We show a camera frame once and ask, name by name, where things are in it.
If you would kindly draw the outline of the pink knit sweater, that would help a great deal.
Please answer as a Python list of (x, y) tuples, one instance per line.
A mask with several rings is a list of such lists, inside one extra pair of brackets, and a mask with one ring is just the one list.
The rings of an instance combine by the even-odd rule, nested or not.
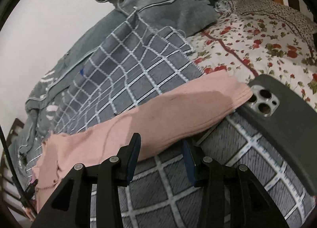
[(217, 124), (247, 102), (250, 87), (217, 71), (191, 80), (86, 131), (52, 134), (42, 144), (42, 155), (33, 167), (36, 207), (41, 209), (61, 180), (78, 163), (97, 165), (115, 156), (141, 136), (139, 160), (158, 155), (175, 142)]

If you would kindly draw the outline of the smartphone in dark case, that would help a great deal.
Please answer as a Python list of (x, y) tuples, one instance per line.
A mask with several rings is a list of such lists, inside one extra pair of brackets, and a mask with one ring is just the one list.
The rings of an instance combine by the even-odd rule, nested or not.
[(249, 82), (252, 98), (237, 109), (258, 130), (316, 195), (316, 111), (269, 75)]

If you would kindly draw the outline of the grey checked bed sheet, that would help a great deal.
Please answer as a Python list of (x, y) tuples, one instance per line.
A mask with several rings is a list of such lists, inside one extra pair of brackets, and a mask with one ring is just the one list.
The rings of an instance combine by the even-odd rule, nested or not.
[(307, 227), (316, 24), (222, 0), (185, 41), (130, 14), (89, 56), (33, 168), (33, 227)]

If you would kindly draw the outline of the floral red white pillow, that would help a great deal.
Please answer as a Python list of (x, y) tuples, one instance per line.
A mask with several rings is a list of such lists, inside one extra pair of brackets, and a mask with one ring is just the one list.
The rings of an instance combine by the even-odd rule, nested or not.
[(316, 24), (270, 0), (221, 0), (218, 20), (188, 38), (206, 74), (225, 70), (240, 82), (270, 75), (316, 108)]

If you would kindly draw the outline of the grey-green quilted blanket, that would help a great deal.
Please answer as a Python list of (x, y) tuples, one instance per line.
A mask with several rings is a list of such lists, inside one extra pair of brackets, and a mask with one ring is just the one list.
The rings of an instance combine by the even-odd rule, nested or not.
[(114, 9), (31, 91), (27, 121), (9, 146), (23, 187), (50, 134), (107, 121), (202, 75), (186, 38), (218, 19), (217, 0), (96, 0)]

